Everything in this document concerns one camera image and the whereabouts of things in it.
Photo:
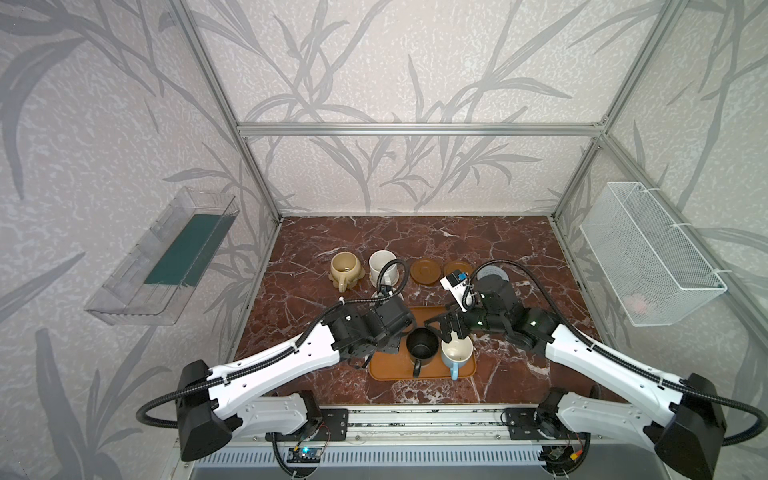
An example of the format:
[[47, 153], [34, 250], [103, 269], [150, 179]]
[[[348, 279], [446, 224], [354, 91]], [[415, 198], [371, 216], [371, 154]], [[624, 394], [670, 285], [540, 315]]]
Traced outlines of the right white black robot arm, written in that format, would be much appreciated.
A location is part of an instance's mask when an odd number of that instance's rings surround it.
[[708, 379], [683, 379], [638, 362], [587, 336], [564, 318], [552, 297], [548, 310], [527, 308], [499, 275], [455, 270], [441, 286], [456, 306], [426, 321], [443, 340], [473, 332], [499, 334], [523, 351], [566, 366], [620, 396], [591, 399], [554, 389], [537, 410], [547, 437], [563, 431], [606, 436], [654, 452], [689, 479], [711, 479], [722, 448], [747, 442], [767, 428], [757, 407], [718, 395]]

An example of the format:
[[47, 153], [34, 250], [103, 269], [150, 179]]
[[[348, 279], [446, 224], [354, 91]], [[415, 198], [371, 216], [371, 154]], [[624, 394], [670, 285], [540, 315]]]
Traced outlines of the grey round coaster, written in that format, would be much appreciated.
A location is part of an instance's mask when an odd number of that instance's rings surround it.
[[503, 268], [501, 268], [501, 267], [499, 267], [497, 265], [489, 265], [489, 266], [486, 266], [486, 267], [484, 267], [482, 269], [479, 269], [478, 273], [476, 275], [476, 278], [477, 279], [483, 279], [485, 277], [490, 277], [490, 276], [498, 276], [499, 278], [501, 278], [504, 281], [508, 281], [509, 280], [509, 276], [508, 276], [507, 272]]

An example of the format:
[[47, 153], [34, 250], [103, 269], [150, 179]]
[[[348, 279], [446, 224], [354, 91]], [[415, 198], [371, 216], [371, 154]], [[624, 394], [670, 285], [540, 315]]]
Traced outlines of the beige ceramic mug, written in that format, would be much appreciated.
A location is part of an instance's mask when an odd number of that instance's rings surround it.
[[329, 279], [339, 293], [354, 288], [364, 276], [362, 262], [352, 252], [340, 252], [331, 260]]

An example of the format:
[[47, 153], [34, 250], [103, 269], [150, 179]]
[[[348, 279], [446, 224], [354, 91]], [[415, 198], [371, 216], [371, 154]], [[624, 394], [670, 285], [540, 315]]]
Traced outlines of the wooden round coaster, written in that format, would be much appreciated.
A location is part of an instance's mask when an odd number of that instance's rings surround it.
[[419, 285], [434, 285], [442, 276], [441, 265], [433, 259], [417, 259], [410, 266], [410, 277]]
[[474, 267], [470, 263], [460, 260], [449, 261], [444, 264], [443, 274], [445, 276], [448, 276], [455, 271], [459, 271], [470, 276], [474, 271]]

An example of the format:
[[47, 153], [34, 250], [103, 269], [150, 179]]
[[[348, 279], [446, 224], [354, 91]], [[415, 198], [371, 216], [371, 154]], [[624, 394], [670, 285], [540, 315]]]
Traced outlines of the black mug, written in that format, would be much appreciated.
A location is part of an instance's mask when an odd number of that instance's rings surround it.
[[420, 377], [423, 368], [432, 362], [438, 353], [438, 336], [425, 327], [414, 329], [406, 338], [406, 348], [413, 363], [412, 377]]

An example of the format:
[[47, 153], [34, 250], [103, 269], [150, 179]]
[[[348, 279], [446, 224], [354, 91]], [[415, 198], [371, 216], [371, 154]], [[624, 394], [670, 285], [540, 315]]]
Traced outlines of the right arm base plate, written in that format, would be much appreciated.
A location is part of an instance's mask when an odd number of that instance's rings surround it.
[[500, 414], [501, 423], [507, 428], [511, 440], [557, 440], [542, 429], [535, 407], [507, 407]]

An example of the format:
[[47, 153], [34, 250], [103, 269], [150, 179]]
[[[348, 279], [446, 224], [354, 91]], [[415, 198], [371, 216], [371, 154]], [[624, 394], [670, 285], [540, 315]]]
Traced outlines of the white speckled mug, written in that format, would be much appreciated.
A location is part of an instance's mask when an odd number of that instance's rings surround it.
[[370, 256], [368, 261], [369, 279], [375, 289], [384, 285], [395, 286], [397, 284], [399, 280], [397, 265], [394, 264], [387, 270], [384, 270], [384, 267], [395, 259], [395, 254], [388, 250], [378, 250]]

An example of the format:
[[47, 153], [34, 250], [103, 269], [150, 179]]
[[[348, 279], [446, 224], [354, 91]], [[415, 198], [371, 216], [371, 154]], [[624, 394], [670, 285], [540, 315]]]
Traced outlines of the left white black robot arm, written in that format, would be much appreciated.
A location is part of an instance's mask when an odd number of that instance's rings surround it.
[[402, 298], [407, 283], [378, 283], [370, 298], [341, 298], [300, 335], [250, 357], [213, 367], [202, 360], [186, 365], [177, 389], [142, 405], [137, 421], [176, 430], [184, 462], [213, 454], [235, 438], [312, 435], [322, 422], [313, 394], [270, 392], [343, 361], [397, 351], [415, 323]]

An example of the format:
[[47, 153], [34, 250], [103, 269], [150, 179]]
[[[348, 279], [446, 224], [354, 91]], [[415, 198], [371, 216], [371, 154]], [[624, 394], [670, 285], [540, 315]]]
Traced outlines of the cork flower shaped coaster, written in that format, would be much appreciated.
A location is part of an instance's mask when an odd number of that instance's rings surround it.
[[329, 272], [329, 279], [335, 287], [344, 284], [346, 289], [353, 288], [364, 276], [365, 271], [360, 266], [355, 265], [352, 267], [342, 267], [340, 269], [331, 265]]

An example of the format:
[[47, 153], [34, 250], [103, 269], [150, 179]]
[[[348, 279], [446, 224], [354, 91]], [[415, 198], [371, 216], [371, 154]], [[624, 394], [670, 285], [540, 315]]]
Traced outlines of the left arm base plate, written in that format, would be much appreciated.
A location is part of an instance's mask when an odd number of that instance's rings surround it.
[[348, 426], [348, 409], [321, 409], [298, 431], [298, 438], [302, 441], [340, 442], [347, 438]]

